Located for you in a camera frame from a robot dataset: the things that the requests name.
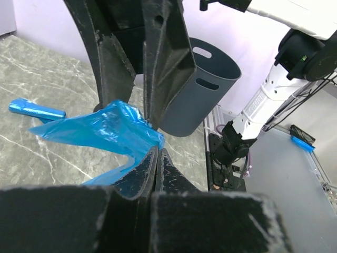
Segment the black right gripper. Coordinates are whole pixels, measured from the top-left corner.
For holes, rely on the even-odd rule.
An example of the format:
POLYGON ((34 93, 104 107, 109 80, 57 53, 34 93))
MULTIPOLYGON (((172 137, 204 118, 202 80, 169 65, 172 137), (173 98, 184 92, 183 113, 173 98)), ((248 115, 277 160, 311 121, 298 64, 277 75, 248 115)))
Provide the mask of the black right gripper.
POLYGON ((144 71, 144 117, 157 130, 196 71, 182 1, 64 3, 95 76, 99 103, 94 110, 114 100, 128 102, 136 73, 144 71))

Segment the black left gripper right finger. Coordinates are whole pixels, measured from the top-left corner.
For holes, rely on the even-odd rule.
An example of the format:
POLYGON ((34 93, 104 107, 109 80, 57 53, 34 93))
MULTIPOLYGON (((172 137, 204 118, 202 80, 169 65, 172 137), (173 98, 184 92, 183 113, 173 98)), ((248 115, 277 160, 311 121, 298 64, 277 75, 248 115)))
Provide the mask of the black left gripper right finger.
POLYGON ((292 251, 271 199, 240 191, 199 191, 166 150, 158 155, 150 244, 153 252, 292 251))

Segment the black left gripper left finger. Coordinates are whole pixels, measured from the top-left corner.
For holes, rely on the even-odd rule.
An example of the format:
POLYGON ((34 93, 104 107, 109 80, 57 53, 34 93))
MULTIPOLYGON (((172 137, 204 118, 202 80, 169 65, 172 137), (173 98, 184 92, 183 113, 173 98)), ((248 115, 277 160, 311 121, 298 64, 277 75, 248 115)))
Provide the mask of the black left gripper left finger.
POLYGON ((150 252, 158 148, 110 186, 1 190, 1 252, 150 252))

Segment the blue detached trash bag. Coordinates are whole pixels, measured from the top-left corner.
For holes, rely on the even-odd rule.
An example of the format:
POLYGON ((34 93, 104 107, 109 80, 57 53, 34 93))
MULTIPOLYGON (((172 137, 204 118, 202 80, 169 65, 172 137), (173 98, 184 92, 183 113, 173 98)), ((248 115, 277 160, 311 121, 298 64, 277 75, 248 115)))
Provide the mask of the blue detached trash bag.
POLYGON ((47 141, 92 147, 126 155, 128 162, 85 182, 86 185, 112 185, 139 165, 152 147, 164 148, 164 135, 152 128, 138 108, 121 100, 97 112, 59 119, 30 128, 47 141))

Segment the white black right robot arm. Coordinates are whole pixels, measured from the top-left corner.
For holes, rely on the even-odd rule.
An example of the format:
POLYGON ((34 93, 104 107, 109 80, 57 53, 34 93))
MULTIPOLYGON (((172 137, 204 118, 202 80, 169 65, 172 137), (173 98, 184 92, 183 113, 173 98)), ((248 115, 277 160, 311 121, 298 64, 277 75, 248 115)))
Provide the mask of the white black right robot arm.
MULTIPOLYGON (((98 108, 130 99, 144 76, 144 116, 155 128, 196 76, 181 1, 66 1, 84 42, 98 91, 98 108)), ((336 24, 317 8, 292 1, 222 1, 222 5, 289 27, 271 69, 239 118, 227 123, 214 159, 230 166, 248 155, 263 126, 298 89, 336 69, 336 24)))

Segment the dark blue trash bin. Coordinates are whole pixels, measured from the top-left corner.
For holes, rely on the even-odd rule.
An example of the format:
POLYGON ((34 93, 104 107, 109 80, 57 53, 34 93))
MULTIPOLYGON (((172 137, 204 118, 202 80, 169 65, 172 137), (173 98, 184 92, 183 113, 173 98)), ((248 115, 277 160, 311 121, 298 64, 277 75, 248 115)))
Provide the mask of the dark blue trash bin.
POLYGON ((239 66, 226 53, 197 38, 190 42, 210 57, 193 53, 196 72, 165 113, 160 129, 176 137, 191 135, 241 77, 239 66))

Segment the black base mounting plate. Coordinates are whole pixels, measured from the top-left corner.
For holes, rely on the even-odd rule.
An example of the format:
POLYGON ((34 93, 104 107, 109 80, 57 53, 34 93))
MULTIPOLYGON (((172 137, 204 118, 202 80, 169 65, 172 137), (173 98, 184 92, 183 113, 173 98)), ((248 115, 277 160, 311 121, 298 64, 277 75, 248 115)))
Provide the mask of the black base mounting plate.
POLYGON ((221 143, 220 136, 210 133, 206 151, 206 173, 208 191, 246 191, 244 179, 240 179, 241 168, 226 167, 216 161, 213 151, 221 143))

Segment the blue tape black clip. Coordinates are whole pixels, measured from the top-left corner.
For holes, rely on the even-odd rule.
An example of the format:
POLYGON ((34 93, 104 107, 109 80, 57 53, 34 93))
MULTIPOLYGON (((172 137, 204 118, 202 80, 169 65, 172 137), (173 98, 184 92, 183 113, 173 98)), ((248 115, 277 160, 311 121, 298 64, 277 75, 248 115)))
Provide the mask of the blue tape black clip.
POLYGON ((315 147, 313 144, 316 139, 300 129, 298 126, 294 124, 290 125, 290 135, 292 142, 298 147, 308 152, 314 151, 315 147))

